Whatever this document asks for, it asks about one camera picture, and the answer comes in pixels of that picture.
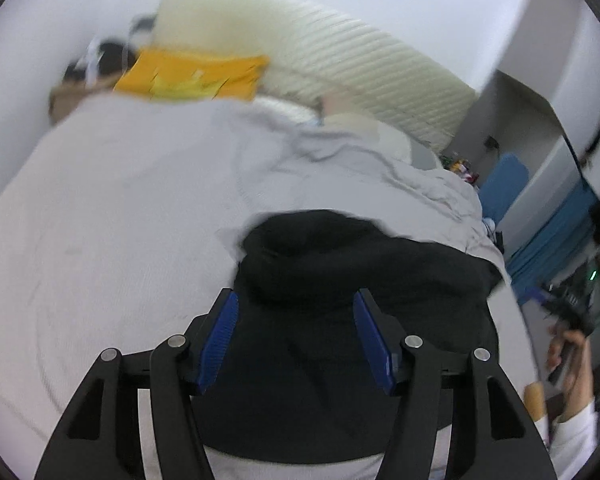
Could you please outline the person's right forearm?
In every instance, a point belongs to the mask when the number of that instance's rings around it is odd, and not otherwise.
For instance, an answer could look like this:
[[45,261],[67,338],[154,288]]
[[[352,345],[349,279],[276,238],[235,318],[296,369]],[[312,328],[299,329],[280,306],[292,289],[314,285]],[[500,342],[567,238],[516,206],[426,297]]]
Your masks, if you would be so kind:
[[568,419],[559,416],[553,425],[548,454],[558,480],[573,479],[597,448],[595,403]]

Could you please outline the person's right hand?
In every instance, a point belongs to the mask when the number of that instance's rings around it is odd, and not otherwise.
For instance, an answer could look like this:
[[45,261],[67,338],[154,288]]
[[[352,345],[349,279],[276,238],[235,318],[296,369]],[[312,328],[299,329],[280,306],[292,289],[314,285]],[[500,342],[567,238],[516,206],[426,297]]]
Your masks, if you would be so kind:
[[548,346],[546,368],[554,372],[562,364],[562,349],[566,343],[572,344],[568,370],[562,381],[565,406],[559,416],[561,422],[580,414],[594,401],[594,379],[592,371],[591,346],[588,337],[580,330],[566,330],[556,324],[550,328],[552,340]]

